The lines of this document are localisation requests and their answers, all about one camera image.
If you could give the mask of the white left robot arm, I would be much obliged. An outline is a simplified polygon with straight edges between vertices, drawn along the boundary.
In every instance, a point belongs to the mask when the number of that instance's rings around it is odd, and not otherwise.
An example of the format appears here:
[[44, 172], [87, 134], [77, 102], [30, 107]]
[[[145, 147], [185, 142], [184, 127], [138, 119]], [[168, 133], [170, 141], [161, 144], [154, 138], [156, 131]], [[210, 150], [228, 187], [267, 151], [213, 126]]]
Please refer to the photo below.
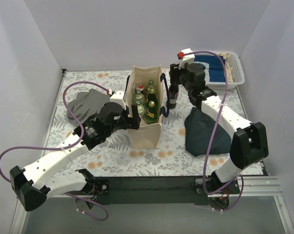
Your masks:
[[102, 144], [117, 130], [135, 129], [141, 118], [137, 106], [132, 105], [132, 116], [115, 102], [104, 104], [98, 114], [91, 115], [59, 145], [58, 151], [50, 151], [38, 161], [24, 168], [15, 166], [9, 172], [11, 186], [24, 209], [37, 209], [48, 198], [70, 191], [89, 195], [94, 191], [94, 177], [86, 170], [72, 176], [54, 175], [77, 157]]

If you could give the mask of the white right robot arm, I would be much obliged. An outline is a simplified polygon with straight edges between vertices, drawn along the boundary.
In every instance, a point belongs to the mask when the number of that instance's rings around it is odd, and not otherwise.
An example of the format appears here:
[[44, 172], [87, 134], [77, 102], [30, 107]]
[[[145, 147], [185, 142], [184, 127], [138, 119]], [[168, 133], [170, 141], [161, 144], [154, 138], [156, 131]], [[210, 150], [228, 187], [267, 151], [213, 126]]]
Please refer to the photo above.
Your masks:
[[202, 113], [215, 121], [212, 135], [222, 127], [231, 138], [229, 159], [212, 172], [210, 180], [203, 180], [203, 190], [208, 195], [222, 194], [239, 174], [269, 154], [266, 127], [261, 122], [252, 123], [225, 105], [215, 91], [206, 86], [204, 68], [199, 63], [180, 68], [170, 65], [170, 83], [182, 85], [189, 101]]

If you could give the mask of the dark cola bottle red cap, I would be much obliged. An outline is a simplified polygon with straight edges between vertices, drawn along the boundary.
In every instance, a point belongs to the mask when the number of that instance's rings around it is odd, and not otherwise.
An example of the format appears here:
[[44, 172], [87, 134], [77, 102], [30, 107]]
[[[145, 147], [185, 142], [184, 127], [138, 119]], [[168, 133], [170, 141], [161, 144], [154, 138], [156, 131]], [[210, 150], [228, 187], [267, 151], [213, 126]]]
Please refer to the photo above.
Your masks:
[[174, 109], [176, 107], [176, 100], [179, 94], [179, 86], [177, 84], [171, 84], [169, 86], [169, 101], [168, 101], [168, 108]]

